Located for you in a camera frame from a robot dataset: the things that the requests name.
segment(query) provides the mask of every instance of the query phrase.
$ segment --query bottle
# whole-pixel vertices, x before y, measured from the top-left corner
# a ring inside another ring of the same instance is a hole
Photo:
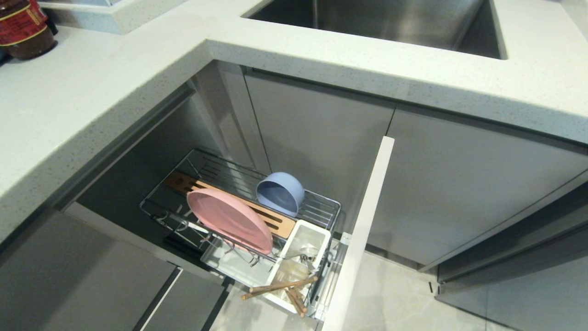
[[[0,46],[17,59],[32,59],[56,44],[36,1],[0,0]]]

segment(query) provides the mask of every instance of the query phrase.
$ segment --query speckled countertop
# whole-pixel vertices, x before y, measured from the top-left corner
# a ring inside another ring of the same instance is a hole
[[[62,27],[0,67],[0,241],[213,59],[588,143],[588,42],[557,2],[493,0],[507,60],[240,17],[267,2],[190,0],[124,36]]]

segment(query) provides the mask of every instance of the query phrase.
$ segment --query open cabinet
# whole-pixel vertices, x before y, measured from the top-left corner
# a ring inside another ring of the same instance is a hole
[[[205,68],[194,80],[162,101],[141,123],[130,128],[120,140],[112,143],[91,162],[76,189],[71,190],[61,204],[61,210],[211,284],[219,284],[228,277],[247,286],[263,285],[248,279],[255,280],[250,276],[256,272],[271,272],[276,255],[262,256],[255,251],[229,247],[219,251],[219,258],[229,254],[250,254],[247,259],[241,259],[244,271],[233,273],[215,266],[209,258],[215,254],[212,250],[219,249],[219,245],[215,245],[215,241],[219,242],[217,234],[209,236],[210,231],[207,234],[207,229],[198,224],[186,206],[182,206],[182,199],[185,198],[177,192],[174,194],[173,189],[165,184],[168,175],[174,171],[228,191],[231,186],[248,181],[249,193],[231,193],[249,201],[255,200],[256,181],[268,174],[269,166],[267,158],[264,160],[252,153],[256,148],[259,150],[259,145],[255,144],[261,141],[249,130],[255,127],[255,123],[244,123],[239,116],[240,111],[250,107],[250,104],[248,106],[246,102],[235,99],[235,95],[239,94],[235,94],[235,89],[245,86],[238,84],[240,80],[245,82],[244,77],[238,72],[229,74]],[[206,77],[206,81],[199,80],[199,77]],[[211,81],[222,84],[222,89],[211,87]],[[318,199],[330,210],[324,223],[326,231],[331,233],[330,243],[321,257],[320,279],[305,297],[309,308],[307,318],[317,330],[340,330],[343,326],[394,145],[394,139],[385,137],[386,124],[373,153],[362,159],[367,176],[356,181],[356,189],[361,195],[357,206],[340,206],[328,196],[321,195],[320,191],[307,192],[307,200]],[[203,159],[220,168],[225,167],[224,174],[232,176],[220,180],[204,175],[203,167],[206,165],[198,164],[198,160]],[[302,184],[313,186],[313,183],[304,181]],[[166,213],[158,209],[162,204],[166,205]],[[342,214],[340,210],[345,211],[346,208],[357,209],[357,212],[353,213],[353,217],[339,217]],[[317,224],[316,217],[311,214],[301,212],[298,218]],[[345,229],[343,233],[335,233],[336,222],[344,223],[341,227]],[[274,238],[274,241],[280,247],[280,240]],[[216,302],[218,298],[211,297],[210,300]],[[253,300],[272,304],[266,299]],[[207,323],[213,319],[214,315],[211,315]]]

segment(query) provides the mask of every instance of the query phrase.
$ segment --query stainless steel sink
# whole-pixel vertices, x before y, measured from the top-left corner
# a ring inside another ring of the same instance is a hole
[[[249,18],[505,57],[489,0],[274,0]]]

